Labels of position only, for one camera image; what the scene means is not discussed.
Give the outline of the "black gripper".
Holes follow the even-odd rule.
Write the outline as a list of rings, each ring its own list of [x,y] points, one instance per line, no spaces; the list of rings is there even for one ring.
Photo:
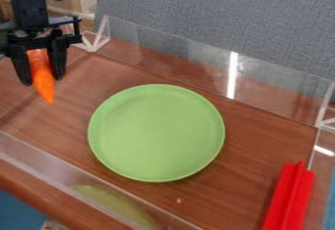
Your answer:
[[[5,41],[0,53],[11,61],[19,82],[33,84],[26,50],[46,49],[51,75],[59,80],[65,74],[66,48],[82,41],[78,17],[50,18],[45,0],[10,0],[13,19],[0,24]]]

